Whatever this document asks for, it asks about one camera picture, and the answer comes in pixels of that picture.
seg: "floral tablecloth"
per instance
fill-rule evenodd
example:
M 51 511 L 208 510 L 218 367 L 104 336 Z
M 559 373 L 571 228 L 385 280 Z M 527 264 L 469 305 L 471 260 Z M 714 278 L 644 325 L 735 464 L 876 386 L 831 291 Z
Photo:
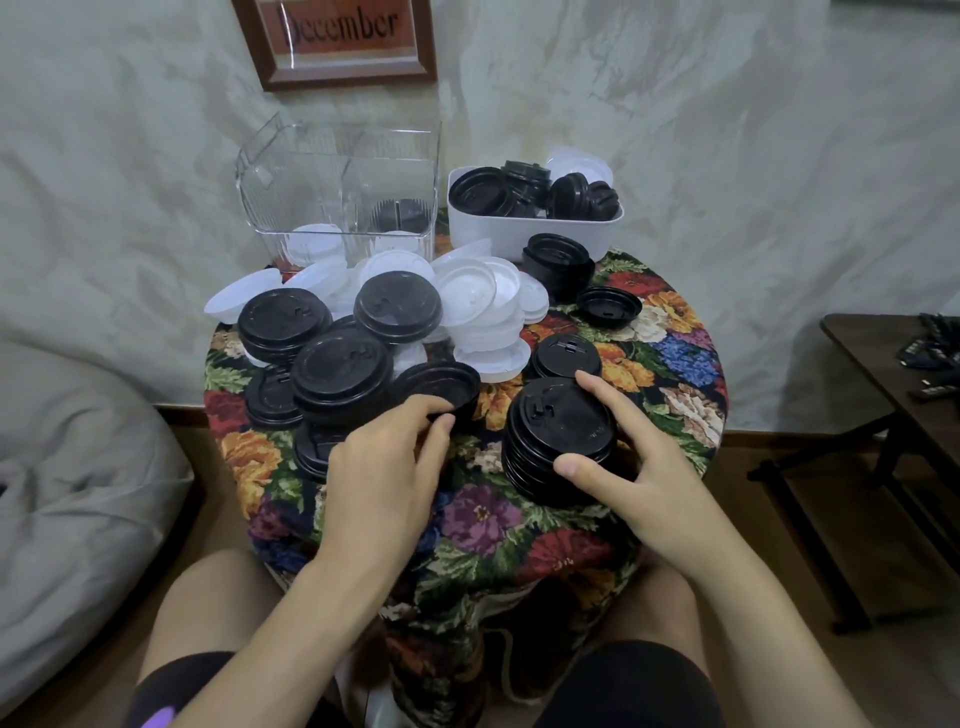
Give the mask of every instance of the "floral tablecloth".
M 637 294 L 642 312 L 627 328 L 604 331 L 579 319 L 575 306 L 557 306 L 525 328 L 523 338 L 534 346 L 569 332 L 592 341 L 604 379 L 676 438 L 703 473 L 728 407 L 703 324 L 680 294 L 630 255 L 607 254 L 592 284 Z M 445 344 L 428 349 L 431 359 L 451 356 Z M 205 367 L 210 429 L 236 479 L 253 548 L 290 582 L 317 551 L 324 488 L 300 480 L 293 431 L 251 428 L 243 389 L 254 372 L 234 328 L 219 326 Z M 484 385 L 475 427 L 454 438 L 431 521 L 381 610 L 396 701 L 421 726 L 476 723 L 485 672 L 509 696 L 543 695 L 636 567 L 639 545 L 607 508 L 541 507 L 504 476 L 501 430 L 521 387 L 520 376 Z

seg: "clear plastic container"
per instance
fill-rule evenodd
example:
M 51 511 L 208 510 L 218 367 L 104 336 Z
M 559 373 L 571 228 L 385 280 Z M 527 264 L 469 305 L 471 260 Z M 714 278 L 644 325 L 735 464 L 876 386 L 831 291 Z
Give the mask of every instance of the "clear plastic container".
M 278 113 L 237 155 L 236 185 L 280 270 L 316 262 L 314 250 L 329 255 L 328 241 L 343 247 L 350 266 L 393 247 L 392 237 L 432 260 L 439 154 L 439 122 L 391 129 Z M 298 232 L 290 246 L 291 233 L 307 225 L 320 231 Z M 310 245 L 304 235 L 325 237 Z

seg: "floor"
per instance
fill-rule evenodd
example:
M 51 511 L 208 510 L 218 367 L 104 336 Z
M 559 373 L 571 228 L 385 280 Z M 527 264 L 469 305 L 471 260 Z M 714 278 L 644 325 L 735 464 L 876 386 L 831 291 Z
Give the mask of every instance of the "floor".
M 203 555 L 245 543 L 232 481 L 204 430 L 175 430 L 199 476 L 188 509 L 192 527 L 180 529 L 145 577 L 143 588 L 101 637 L 3 728 L 116 728 L 131 694 L 153 616 L 170 583 Z M 771 500 L 745 473 L 771 456 L 763 449 L 726 448 L 707 482 L 733 522 L 792 595 L 830 659 L 877 728 L 956 725 L 960 716 L 960 613 L 916 620 L 848 637 L 829 630 L 830 605 Z M 915 532 L 883 491 L 863 486 L 867 455 L 835 455 L 791 476 L 841 567 L 868 609 L 900 610 L 956 605 L 960 581 Z M 960 503 L 925 465 L 906 458 L 899 475 L 910 486 L 936 492 L 960 522 Z M 711 674 L 730 726 L 751 726 L 730 677 L 722 633 L 708 608 L 702 610 Z M 362 715 L 354 696 L 351 711 Z M 495 699 L 490 726 L 532 724 L 536 709 Z

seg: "fingernail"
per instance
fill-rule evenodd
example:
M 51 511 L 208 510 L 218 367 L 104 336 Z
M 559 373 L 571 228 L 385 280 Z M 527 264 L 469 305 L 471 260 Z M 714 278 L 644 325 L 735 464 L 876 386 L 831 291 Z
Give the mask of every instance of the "fingernail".
M 554 470 L 565 478 L 573 477 L 577 472 L 577 464 L 571 458 L 558 457 L 553 464 Z

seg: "white plastic bin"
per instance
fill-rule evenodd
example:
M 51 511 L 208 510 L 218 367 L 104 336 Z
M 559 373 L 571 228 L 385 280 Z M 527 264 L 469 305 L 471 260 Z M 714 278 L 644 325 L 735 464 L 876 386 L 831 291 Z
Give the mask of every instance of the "white plastic bin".
M 622 204 L 617 216 L 606 222 L 548 220 L 542 217 L 484 217 L 461 212 L 450 204 L 449 190 L 454 182 L 476 167 L 458 167 L 450 172 L 447 180 L 446 207 L 450 219 L 450 243 L 454 248 L 486 237 L 493 242 L 491 255 L 519 262 L 527 241 L 539 232 L 553 232 L 576 240 L 587 249 L 593 260 L 602 258 L 612 247 L 624 217 Z

